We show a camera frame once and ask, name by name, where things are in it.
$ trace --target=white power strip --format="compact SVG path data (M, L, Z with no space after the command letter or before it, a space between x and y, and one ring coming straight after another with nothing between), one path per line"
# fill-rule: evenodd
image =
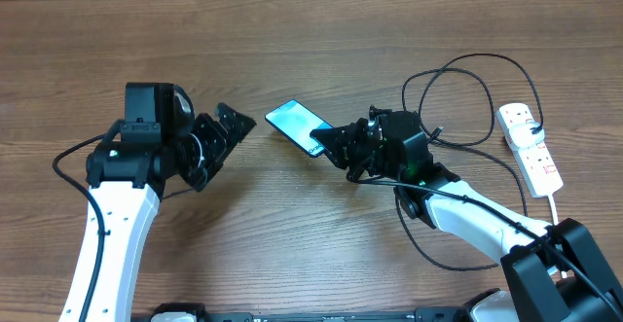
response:
M503 105L497 111L497 121L504 132L504 138L513 151L515 161L522 170L526 185L533 197L547 197L552 210L552 221L558 225L558 211L554 202L554 192L563 187L563 179L552 156L545 146L545 131L532 133L538 126L524 103Z

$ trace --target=phone screen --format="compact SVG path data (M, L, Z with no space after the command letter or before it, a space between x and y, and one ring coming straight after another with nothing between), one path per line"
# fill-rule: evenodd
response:
M324 147L310 137L310 132L316 128L333 128L294 99L267 114L266 121L311 157L321 155Z

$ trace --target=blue screen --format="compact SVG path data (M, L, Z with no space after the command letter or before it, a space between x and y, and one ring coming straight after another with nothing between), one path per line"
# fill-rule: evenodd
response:
M266 120L312 157L322 154L324 147L310 137L310 132L316 128L332 128L294 99L267 114Z

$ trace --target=wooden table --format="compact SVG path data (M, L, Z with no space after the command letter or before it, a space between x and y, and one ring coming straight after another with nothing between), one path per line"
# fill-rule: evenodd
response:
M258 125L200 194L167 200L143 254L134 311L169 301L253 313L410 309L461 304L504 287L501 269L433 267L402 230L391 188L349 184L264 122L297 98L332 125L371 104L400 109L412 73L473 52L509 55L537 84L547 144L564 188L561 218L585 224L623 277L623 0L102 0L0 3L0 319L55 321L85 225L86 201L57 178L56 154L124 114L128 81L172 82L198 111L224 101ZM521 73L495 59L459 65L490 85L495 106L527 102ZM424 81L407 99L417 107ZM475 140L486 96L442 77L427 125ZM515 165L499 127L481 149ZM85 156L62 166L85 178ZM521 211L511 176L461 152L438 161ZM183 188L174 179L166 193ZM531 216L549 219L528 196ZM449 265L488 262L421 222L422 247Z

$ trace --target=robotic arm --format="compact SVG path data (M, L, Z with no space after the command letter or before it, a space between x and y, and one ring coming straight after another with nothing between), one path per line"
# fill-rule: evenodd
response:
M219 122L206 113L195 119L193 104L179 86L127 84L126 118L111 126L87 159L90 193L105 223L104 245L100 248L97 214L88 206L78 265L59 321L130 320L143 245L165 181L179 174L200 192L255 127L224 103L217 105L216 116ZM118 133L121 140L114 141Z
M418 114L372 106L369 118L316 129L311 137L325 147L335 166L348 169L349 181L394 186L411 219L453 233L501 264L510 294L499 291L480 299L468 311L470 320L616 320L612 307L596 297L593 288L619 310L623 289L585 227L571 219L553 227L479 195L440 162L433 162ZM364 171L398 182L359 181ZM552 255L552 248L581 270L576 275L583 273L588 280L553 282L553 272L570 268ZM590 288L587 282L596 287Z

